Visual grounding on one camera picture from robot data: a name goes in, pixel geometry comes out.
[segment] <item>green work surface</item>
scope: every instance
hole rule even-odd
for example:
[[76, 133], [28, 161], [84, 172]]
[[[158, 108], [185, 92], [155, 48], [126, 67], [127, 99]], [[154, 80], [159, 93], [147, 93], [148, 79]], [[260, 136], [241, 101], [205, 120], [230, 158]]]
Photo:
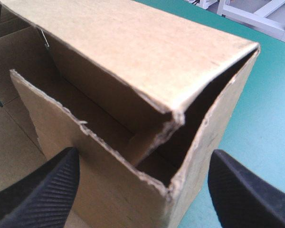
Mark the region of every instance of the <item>green work surface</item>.
[[[182, 0], [138, 2], [261, 44], [219, 147], [285, 192], [285, 43]], [[205, 182], [179, 228], [220, 227]]]

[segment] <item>white furniture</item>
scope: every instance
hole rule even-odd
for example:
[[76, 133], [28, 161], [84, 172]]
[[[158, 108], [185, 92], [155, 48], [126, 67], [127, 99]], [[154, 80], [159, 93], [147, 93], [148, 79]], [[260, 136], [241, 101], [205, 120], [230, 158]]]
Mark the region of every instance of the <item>white furniture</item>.
[[208, 9], [208, 7], [215, 2], [217, 2], [217, 0], [199, 0], [199, 3], [196, 5], [203, 9]]
[[217, 14], [242, 21], [264, 30], [275, 32], [280, 35], [280, 39], [285, 42], [285, 25], [274, 20], [266, 18], [283, 4], [285, 0], [271, 0], [266, 5], [250, 13], [229, 5], [230, 0], [220, 0]]
[[199, 6], [203, 9], [208, 9], [213, 3], [216, 3], [218, 0], [186, 0], [187, 2]]

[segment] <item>black rubber grip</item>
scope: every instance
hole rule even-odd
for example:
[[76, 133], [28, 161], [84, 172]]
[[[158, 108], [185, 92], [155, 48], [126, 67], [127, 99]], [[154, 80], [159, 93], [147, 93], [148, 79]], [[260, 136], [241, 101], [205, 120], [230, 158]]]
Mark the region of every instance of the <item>black rubber grip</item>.
[[0, 192], [0, 228], [63, 228], [79, 184], [79, 155], [66, 148]]
[[208, 186], [223, 228], [285, 228], [285, 194], [224, 151], [213, 152]]

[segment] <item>box flap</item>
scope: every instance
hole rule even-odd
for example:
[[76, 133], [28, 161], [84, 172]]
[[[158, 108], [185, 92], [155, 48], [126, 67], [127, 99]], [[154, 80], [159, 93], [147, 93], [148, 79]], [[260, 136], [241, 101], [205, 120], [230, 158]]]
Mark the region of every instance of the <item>box flap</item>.
[[257, 48], [131, 0], [0, 2], [129, 84], [161, 112], [183, 112], [213, 78]]

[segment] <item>cardboard box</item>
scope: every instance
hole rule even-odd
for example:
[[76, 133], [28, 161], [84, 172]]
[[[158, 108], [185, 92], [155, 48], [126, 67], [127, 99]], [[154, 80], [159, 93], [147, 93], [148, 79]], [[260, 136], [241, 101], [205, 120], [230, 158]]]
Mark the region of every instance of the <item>cardboard box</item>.
[[129, 0], [0, 2], [46, 34], [49, 52], [32, 27], [0, 38], [13, 47], [0, 69], [15, 69], [46, 158], [80, 151], [75, 212], [94, 228], [176, 228], [258, 44]]

